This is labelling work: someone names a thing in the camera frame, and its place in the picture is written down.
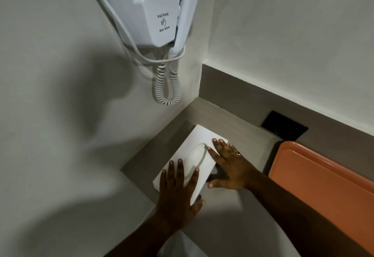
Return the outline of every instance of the wall-mounted hair dryer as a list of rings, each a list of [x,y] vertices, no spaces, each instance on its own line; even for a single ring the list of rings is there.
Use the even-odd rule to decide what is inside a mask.
[[[173,97],[166,99],[162,84],[165,79],[165,62],[178,60],[184,55],[185,42],[192,24],[198,0],[101,0],[118,28],[122,41],[131,45],[145,61],[159,63],[155,94],[158,102],[175,104],[181,98],[177,71],[170,69]],[[137,47],[172,47],[167,60],[144,57]]]

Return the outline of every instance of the person's left hand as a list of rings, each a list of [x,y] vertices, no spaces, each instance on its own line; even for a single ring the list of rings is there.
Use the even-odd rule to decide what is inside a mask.
[[[160,198],[157,203],[156,213],[152,217],[158,223],[160,230],[172,235],[177,230],[186,226],[196,217],[205,201],[201,196],[190,206],[192,193],[196,188],[199,178],[199,169],[196,168],[189,183],[183,187],[184,168],[183,161],[178,160],[176,177],[174,172],[174,161],[169,162],[169,170],[162,170],[160,179]]]

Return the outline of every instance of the black electrical outlet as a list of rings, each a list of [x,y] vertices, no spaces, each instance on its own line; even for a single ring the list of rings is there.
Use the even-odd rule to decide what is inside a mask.
[[[295,141],[309,129],[309,127],[301,125],[275,111],[270,112],[261,127],[278,135],[285,141]]]

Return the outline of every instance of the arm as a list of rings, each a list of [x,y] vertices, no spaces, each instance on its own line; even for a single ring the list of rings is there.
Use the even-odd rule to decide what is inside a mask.
[[[224,141],[213,139],[218,154],[209,154],[226,172],[227,180],[213,180],[208,187],[250,190],[275,219],[302,257],[371,257],[313,208],[258,171],[238,150]]]
[[[178,160],[175,177],[174,162],[171,160],[167,176],[166,171],[162,170],[160,198],[155,214],[105,257],[156,256],[169,237],[193,220],[205,204],[199,196],[196,203],[190,206],[198,178],[197,168],[184,188],[183,161]]]

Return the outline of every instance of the orange tray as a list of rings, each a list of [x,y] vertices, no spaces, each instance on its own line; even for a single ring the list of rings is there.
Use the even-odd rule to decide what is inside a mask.
[[[280,145],[269,177],[374,254],[374,182],[291,141]]]

